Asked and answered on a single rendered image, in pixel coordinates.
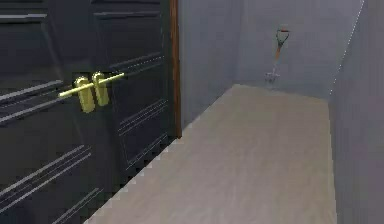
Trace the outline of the black panelled room door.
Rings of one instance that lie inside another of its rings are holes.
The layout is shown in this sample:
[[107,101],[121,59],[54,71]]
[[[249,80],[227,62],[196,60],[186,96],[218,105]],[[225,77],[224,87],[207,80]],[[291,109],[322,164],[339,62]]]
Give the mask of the black panelled room door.
[[[0,0],[0,224],[83,224],[173,140],[169,0]],[[84,76],[124,72],[90,113]]]

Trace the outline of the brown wooden door frame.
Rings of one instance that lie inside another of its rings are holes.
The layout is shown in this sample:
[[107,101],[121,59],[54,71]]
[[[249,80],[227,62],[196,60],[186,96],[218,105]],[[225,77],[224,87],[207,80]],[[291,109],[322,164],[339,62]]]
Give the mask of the brown wooden door frame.
[[178,0],[170,0],[170,38],[172,49],[172,75],[174,89],[174,117],[175,135],[182,136],[181,128],[181,89],[180,89],[180,62],[179,62],[179,28],[178,28]]

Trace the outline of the orange handled garden tool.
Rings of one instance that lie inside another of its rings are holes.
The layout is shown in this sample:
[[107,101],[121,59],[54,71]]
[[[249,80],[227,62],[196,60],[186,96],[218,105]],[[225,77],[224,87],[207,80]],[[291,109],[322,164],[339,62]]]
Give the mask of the orange handled garden tool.
[[272,71],[265,74],[265,80],[268,83],[274,83],[276,78],[278,77],[276,70],[277,70],[277,64],[279,61],[281,49],[283,48],[284,43],[287,41],[289,36],[290,36],[290,31],[288,29],[286,29],[285,27],[278,28],[276,31],[275,37],[276,37],[276,41],[277,41],[277,48],[276,48],[276,52],[275,52],[275,58],[274,58]]

